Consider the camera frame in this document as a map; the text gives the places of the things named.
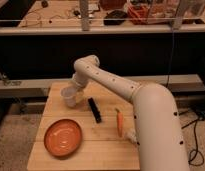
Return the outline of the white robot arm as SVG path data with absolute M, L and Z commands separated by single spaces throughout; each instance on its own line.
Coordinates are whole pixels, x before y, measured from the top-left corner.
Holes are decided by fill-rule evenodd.
M 141 171 L 190 171 L 177 105 L 172 93 L 152 82 L 134 82 L 99 68 L 95 55 L 74 62 L 74 87 L 90 79 L 133 105 Z

